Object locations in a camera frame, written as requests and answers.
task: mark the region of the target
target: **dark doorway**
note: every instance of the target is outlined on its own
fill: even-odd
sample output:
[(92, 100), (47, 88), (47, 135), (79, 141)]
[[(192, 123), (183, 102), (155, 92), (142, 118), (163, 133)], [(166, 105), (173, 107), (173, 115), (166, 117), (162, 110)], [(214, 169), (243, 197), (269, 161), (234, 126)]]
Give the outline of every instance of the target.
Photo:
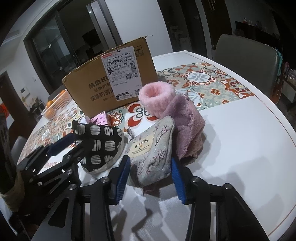
[(54, 90), (62, 85), (62, 78), (79, 66), (67, 36), (62, 34), (56, 13), (33, 37), (39, 58), (50, 77)]
[(209, 26), (212, 49), (216, 49), (222, 34), (232, 35), (230, 18), (225, 0), (201, 0)]
[(205, 36), (195, 0), (157, 0), (174, 52), (207, 56)]
[(37, 122), (20, 100), (7, 72), (0, 75), (0, 98), (14, 119), (8, 130), (9, 144), (12, 148), (18, 136), (25, 138), (30, 136)]
[(80, 64), (103, 52), (103, 45), (87, 10), (92, 0), (73, 0), (59, 16)]

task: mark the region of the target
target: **dark cabinet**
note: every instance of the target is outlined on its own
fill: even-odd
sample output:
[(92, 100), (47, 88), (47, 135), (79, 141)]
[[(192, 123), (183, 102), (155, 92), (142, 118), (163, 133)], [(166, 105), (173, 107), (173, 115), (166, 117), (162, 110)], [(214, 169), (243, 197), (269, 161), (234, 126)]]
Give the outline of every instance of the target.
[(232, 34), (228, 10), (224, 0), (201, 0), (209, 26), (212, 47), (222, 34)]

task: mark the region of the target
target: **gray fabric pouch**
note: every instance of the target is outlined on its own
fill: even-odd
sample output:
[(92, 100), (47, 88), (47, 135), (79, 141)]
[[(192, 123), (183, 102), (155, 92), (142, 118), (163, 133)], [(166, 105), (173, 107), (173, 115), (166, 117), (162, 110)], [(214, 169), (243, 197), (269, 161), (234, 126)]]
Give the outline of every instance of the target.
[(171, 174), (174, 120), (166, 116), (132, 139), (126, 149), (131, 158), (127, 184), (145, 187)]

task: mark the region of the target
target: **gray chair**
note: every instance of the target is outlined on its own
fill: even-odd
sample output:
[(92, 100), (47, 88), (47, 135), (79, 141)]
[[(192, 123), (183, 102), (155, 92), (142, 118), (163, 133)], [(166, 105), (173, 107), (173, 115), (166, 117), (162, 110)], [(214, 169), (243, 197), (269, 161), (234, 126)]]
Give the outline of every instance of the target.
[(64, 90), (66, 87), (64, 84), (62, 84), (59, 88), (57, 88), (47, 99), (47, 101), (53, 100), (54, 97), (56, 97), (62, 90)]
[(271, 96), (280, 62), (274, 48), (251, 39), (223, 34), (218, 40), (214, 61), (249, 81), (267, 97)]
[(19, 136), (17, 138), (17, 140), (15, 141), (15, 143), (11, 149), (11, 156), (12, 156), (12, 159), (15, 164), (17, 164), (17, 161), (20, 157), (20, 154), (22, 153), (22, 150), (23, 150), (26, 142), (27, 142), (27, 139), (22, 136)]

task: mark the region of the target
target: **pink towel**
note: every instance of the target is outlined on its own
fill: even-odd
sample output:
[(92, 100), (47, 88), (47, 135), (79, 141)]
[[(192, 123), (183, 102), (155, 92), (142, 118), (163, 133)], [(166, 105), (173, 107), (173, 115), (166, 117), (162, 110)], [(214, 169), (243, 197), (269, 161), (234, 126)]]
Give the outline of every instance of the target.
[(177, 94), (160, 118), (170, 115), (178, 130), (176, 136), (176, 154), (178, 158), (196, 156), (202, 148), (201, 133), (205, 126), (202, 118), (188, 96)]

